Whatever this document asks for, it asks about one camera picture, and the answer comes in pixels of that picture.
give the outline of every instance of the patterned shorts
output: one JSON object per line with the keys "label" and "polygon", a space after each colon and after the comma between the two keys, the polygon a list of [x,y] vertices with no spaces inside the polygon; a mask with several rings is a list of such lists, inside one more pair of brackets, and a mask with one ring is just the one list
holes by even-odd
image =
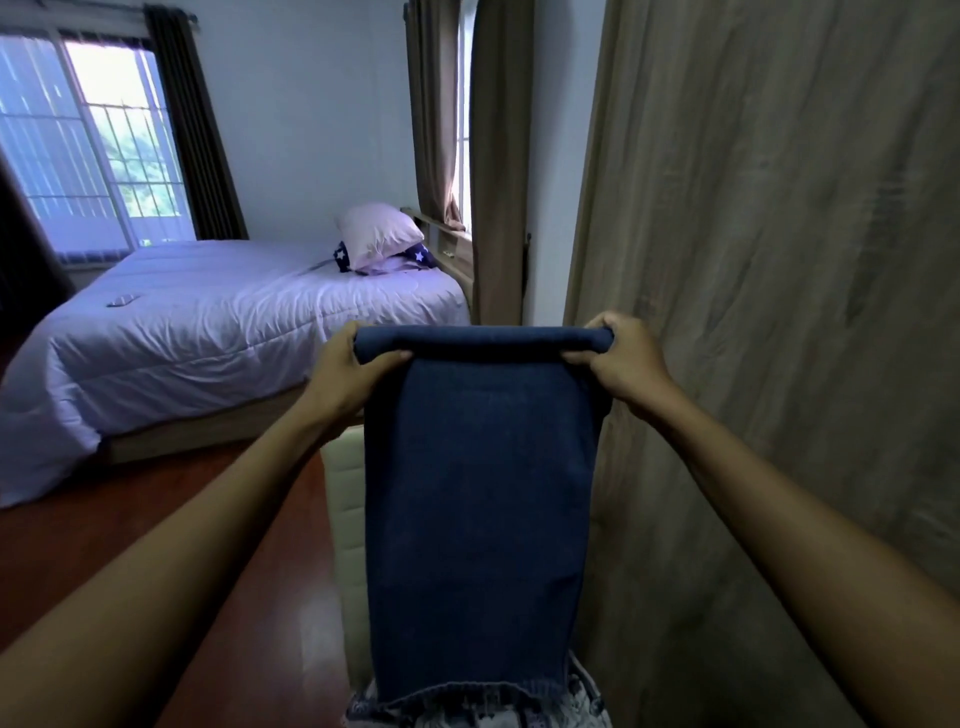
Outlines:
{"label": "patterned shorts", "polygon": [[345,728],[612,728],[593,678],[570,653],[566,695],[539,700],[509,688],[477,688],[425,698],[402,709],[377,701],[375,681],[349,703]]}

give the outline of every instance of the pink pillow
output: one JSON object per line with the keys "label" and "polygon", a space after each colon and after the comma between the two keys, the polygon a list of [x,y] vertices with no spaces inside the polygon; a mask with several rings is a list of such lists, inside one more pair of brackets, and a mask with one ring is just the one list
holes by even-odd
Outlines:
{"label": "pink pillow", "polygon": [[423,233],[409,215],[384,203],[351,207],[337,218],[337,228],[355,271],[423,240]]}

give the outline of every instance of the laminate floor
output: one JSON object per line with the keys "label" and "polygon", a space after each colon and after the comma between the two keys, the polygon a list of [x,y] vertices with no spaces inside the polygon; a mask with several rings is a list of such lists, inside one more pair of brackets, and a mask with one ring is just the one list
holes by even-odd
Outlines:
{"label": "laminate floor", "polygon": [[[200,491],[243,446],[86,474],[0,512],[0,648]],[[310,461],[157,725],[332,726],[348,699],[324,470]]]}

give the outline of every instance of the person's left hand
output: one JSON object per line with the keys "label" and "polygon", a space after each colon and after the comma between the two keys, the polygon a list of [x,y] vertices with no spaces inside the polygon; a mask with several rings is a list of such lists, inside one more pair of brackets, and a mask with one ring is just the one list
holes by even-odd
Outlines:
{"label": "person's left hand", "polygon": [[413,356],[410,352],[385,352],[360,364],[353,353],[353,339],[361,326],[351,321],[320,349],[310,381],[294,405],[308,421],[336,428],[360,411],[384,375]]}

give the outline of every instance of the hand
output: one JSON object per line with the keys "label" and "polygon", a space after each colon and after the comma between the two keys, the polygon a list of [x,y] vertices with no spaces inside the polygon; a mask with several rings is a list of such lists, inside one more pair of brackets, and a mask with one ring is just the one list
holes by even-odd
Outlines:
{"label": "hand", "polygon": [[310,381],[294,405],[309,422],[333,427],[352,418],[367,403],[376,383],[413,356],[385,352],[361,365],[353,353],[353,339],[361,326],[349,322],[320,349]]}
{"label": "hand", "polygon": [[663,361],[660,344],[639,319],[604,311],[587,328],[608,327],[613,346],[606,353],[564,352],[569,364],[588,365],[597,381],[639,417],[656,414],[665,399],[682,396]]}

